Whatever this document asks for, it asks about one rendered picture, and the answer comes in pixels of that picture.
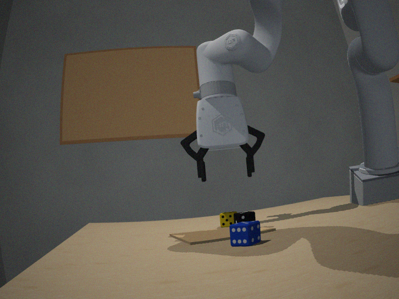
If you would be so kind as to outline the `blue die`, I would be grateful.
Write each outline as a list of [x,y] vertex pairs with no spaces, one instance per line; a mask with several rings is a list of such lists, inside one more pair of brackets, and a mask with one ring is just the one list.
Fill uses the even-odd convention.
[[238,222],[229,227],[232,247],[251,246],[261,241],[258,220]]

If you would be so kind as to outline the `yellow die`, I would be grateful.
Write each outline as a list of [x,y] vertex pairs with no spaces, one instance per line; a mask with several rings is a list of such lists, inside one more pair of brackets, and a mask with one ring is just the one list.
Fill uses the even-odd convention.
[[237,212],[224,212],[220,214],[220,225],[222,228],[229,227],[231,224],[234,224],[234,213]]

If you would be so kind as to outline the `tan flat mat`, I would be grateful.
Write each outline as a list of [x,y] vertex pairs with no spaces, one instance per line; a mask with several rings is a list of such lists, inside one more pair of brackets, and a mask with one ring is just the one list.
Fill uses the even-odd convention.
[[[170,234],[170,236],[190,245],[211,243],[211,242],[230,240],[229,228],[230,227],[196,231],[196,232],[175,233],[175,234]],[[260,227],[260,234],[273,232],[273,231],[276,231],[276,228]]]

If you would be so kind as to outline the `black die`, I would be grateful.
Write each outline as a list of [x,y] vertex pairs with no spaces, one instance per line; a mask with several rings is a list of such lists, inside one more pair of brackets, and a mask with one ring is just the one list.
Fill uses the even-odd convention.
[[243,222],[243,221],[255,221],[255,212],[246,211],[234,214],[234,223]]

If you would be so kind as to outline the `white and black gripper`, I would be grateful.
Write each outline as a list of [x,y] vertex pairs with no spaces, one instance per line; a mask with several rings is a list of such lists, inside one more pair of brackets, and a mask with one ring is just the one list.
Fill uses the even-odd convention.
[[[249,134],[257,138],[252,148],[248,144]],[[253,156],[260,148],[264,137],[263,132],[247,125],[240,97],[232,94],[213,94],[197,102],[196,131],[183,139],[181,145],[196,160],[198,178],[202,178],[202,182],[205,182],[206,169],[203,158],[207,151],[233,148],[242,148],[247,153],[247,176],[251,177],[252,172],[255,172]],[[200,147],[197,153],[190,147],[190,143],[195,139]]]

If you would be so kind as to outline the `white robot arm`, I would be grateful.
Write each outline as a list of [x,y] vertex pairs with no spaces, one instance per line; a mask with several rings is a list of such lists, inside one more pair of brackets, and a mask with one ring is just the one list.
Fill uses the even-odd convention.
[[[194,98],[213,94],[237,96],[233,66],[261,73],[272,64],[282,35],[284,0],[249,0],[255,20],[253,36],[232,30],[196,50],[199,90]],[[399,60],[399,40],[388,0],[337,0],[348,28],[359,31],[348,48],[363,140],[364,163],[359,172],[369,175],[399,171],[393,97],[386,71]]]

